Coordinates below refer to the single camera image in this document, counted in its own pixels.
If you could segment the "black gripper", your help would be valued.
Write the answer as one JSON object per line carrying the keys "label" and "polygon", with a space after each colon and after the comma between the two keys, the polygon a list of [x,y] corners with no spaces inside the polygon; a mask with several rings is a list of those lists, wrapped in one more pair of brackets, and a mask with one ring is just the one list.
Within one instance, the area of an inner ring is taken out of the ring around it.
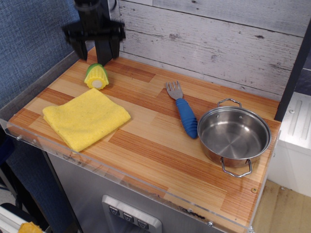
{"label": "black gripper", "polygon": [[118,58],[120,41],[125,39],[124,24],[112,21],[100,9],[78,10],[79,20],[62,27],[66,41],[71,44],[80,59],[87,60],[85,42],[108,41],[112,58]]}

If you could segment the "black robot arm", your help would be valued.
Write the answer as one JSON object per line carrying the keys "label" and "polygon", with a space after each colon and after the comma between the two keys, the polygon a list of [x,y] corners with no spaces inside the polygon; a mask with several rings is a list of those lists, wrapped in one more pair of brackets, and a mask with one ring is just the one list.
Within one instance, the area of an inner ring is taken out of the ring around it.
{"label": "black robot arm", "polygon": [[125,39],[124,24],[110,19],[108,1],[75,0],[74,7],[80,20],[62,30],[79,58],[87,60],[86,41],[94,41],[99,64],[118,58],[120,42]]}

